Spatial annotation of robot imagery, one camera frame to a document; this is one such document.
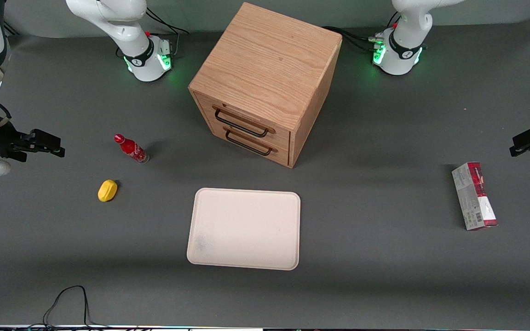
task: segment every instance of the red and white box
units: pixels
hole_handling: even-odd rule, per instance
[[[480,162],[468,162],[451,172],[465,220],[465,229],[479,230],[497,226],[494,210],[484,191]]]

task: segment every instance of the bottle cap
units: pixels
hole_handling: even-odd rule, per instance
[[[116,135],[114,136],[114,141],[115,141],[116,143],[118,143],[118,144],[121,144],[121,143],[123,143],[124,141],[126,141],[126,138],[124,138],[124,136],[122,136],[121,134],[118,133],[118,134],[116,134]]]

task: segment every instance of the yellow toy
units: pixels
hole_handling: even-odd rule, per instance
[[[114,195],[116,195],[116,191],[118,191],[118,184],[116,184],[116,182],[113,180],[108,179],[101,184],[101,187],[99,187],[97,198],[101,202],[110,201],[114,198]]]

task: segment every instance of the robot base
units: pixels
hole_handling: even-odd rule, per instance
[[[383,32],[376,33],[376,37],[387,40],[392,31],[394,31],[393,28],[385,29]],[[418,63],[421,52],[422,48],[416,54],[410,52],[410,58],[401,59],[389,42],[383,42],[374,53],[373,63],[388,74],[400,76],[408,73]]]
[[[154,44],[153,55],[146,61],[144,66],[135,67],[130,65],[128,60],[124,58],[128,65],[128,70],[134,76],[143,82],[151,82],[159,79],[164,73],[171,69],[171,46],[168,40],[162,40],[158,36],[150,36],[149,39]]]

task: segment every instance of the box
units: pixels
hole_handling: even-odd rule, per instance
[[[215,136],[292,168],[328,95],[341,41],[244,3],[189,91]]]
[[[484,191],[484,177],[479,162],[468,162],[452,171],[455,189],[467,230],[498,225],[494,210]]]

